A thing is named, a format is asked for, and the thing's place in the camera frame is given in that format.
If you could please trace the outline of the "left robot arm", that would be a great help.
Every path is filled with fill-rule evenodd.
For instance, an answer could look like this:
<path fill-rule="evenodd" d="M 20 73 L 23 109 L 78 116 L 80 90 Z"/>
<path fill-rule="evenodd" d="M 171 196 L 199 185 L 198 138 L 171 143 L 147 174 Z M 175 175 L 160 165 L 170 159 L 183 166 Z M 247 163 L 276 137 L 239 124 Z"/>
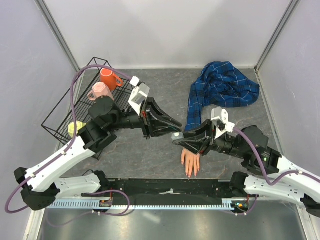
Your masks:
<path fill-rule="evenodd" d="M 141 129 L 146 139 L 182 130 L 182 124 L 166 114 L 152 97 L 143 100 L 138 111 L 125 112 L 111 97 L 102 96 L 88 112 L 91 121 L 59 151 L 32 168 L 19 167 L 14 171 L 22 200 L 30 209 L 42 210 L 57 199 L 75 195 L 106 196 L 110 182 L 103 171 L 80 177 L 62 176 L 115 141 L 115 130 Z"/>

